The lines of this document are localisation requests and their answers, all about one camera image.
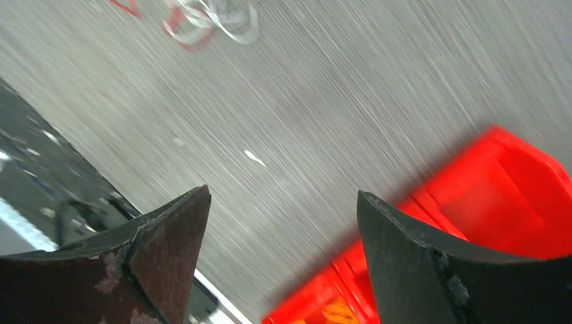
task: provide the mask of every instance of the red plastic container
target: red plastic container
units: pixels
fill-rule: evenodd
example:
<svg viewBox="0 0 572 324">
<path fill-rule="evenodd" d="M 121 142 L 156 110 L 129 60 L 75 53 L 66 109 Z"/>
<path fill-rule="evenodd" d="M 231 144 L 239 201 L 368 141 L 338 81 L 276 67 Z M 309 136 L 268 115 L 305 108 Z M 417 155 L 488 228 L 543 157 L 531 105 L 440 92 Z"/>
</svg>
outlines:
<svg viewBox="0 0 572 324">
<path fill-rule="evenodd" d="M 491 127 L 398 208 L 489 248 L 546 259 L 572 253 L 572 182 L 552 157 Z M 342 298 L 361 324 L 378 324 L 362 241 L 356 240 L 263 318 L 263 324 L 325 324 Z"/>
</svg>

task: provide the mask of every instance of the yellow object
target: yellow object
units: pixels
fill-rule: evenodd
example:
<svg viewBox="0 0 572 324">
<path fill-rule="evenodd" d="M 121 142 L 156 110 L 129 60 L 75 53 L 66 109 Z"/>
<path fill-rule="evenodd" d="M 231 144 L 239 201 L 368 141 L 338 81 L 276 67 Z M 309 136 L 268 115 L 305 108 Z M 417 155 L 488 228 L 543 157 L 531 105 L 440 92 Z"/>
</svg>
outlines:
<svg viewBox="0 0 572 324">
<path fill-rule="evenodd" d="M 342 298 L 337 298 L 324 306 L 322 314 L 326 317 L 326 324 L 360 324 Z M 306 324 L 306 321 L 300 319 L 290 324 Z"/>
</svg>

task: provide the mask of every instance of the gray tabletop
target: gray tabletop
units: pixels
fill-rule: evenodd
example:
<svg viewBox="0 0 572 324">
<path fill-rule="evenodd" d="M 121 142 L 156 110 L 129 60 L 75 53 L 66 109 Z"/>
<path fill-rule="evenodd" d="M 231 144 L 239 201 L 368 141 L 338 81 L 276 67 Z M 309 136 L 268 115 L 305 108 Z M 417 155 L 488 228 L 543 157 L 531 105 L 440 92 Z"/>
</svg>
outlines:
<svg viewBox="0 0 572 324">
<path fill-rule="evenodd" d="M 199 53 L 139 3 L 2 2 L 0 75 L 143 211 L 208 184 L 198 268 L 252 321 L 353 239 L 358 188 L 397 200 L 490 123 L 572 168 L 570 1 L 259 0 L 253 45 Z"/>
</svg>

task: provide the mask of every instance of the red tray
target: red tray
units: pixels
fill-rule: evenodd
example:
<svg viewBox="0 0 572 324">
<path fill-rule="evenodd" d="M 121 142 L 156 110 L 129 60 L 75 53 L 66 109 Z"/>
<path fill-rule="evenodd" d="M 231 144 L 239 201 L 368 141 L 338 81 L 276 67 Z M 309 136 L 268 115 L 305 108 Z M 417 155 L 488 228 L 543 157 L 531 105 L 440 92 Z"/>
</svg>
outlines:
<svg viewBox="0 0 572 324">
<path fill-rule="evenodd" d="M 538 259 L 572 254 L 569 176 L 558 161 L 496 126 L 414 190 L 398 208 L 489 248 Z M 322 310 L 338 298 L 355 316 L 351 323 L 379 324 L 360 239 L 262 323 L 325 324 Z"/>
</svg>

